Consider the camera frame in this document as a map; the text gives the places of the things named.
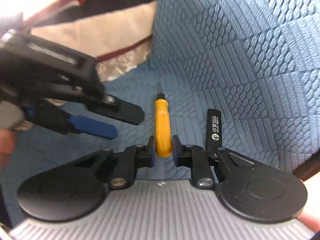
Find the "person's left hand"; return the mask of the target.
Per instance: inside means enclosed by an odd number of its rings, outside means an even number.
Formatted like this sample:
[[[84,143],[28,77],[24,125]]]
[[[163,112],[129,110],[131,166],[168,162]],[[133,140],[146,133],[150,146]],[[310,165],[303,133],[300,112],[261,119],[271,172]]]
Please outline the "person's left hand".
[[[7,129],[0,130],[0,169],[4,169],[11,160],[15,150],[17,134]]]

